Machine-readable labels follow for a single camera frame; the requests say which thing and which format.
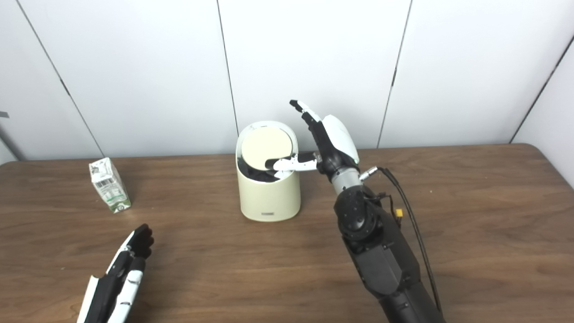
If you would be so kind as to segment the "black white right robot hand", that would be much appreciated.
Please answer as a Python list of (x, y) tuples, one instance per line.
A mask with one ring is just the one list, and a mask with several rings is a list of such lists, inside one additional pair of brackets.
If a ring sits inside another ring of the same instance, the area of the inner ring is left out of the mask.
[(328, 115), (320, 118), (301, 100), (290, 100), (289, 104), (301, 113), (308, 125), (318, 151), (314, 153), (292, 153), (277, 159), (267, 159), (265, 167), (273, 171), (312, 171), (318, 170), (328, 179), (347, 168), (357, 171), (359, 156), (357, 148), (340, 119)]

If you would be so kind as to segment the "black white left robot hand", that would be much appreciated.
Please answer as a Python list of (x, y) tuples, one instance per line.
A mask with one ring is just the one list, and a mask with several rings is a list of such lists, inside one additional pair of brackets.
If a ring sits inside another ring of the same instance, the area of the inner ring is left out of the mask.
[(152, 229), (143, 223), (133, 230), (114, 255), (102, 277), (91, 276), (78, 314), (78, 323), (125, 323), (135, 302), (152, 254)]

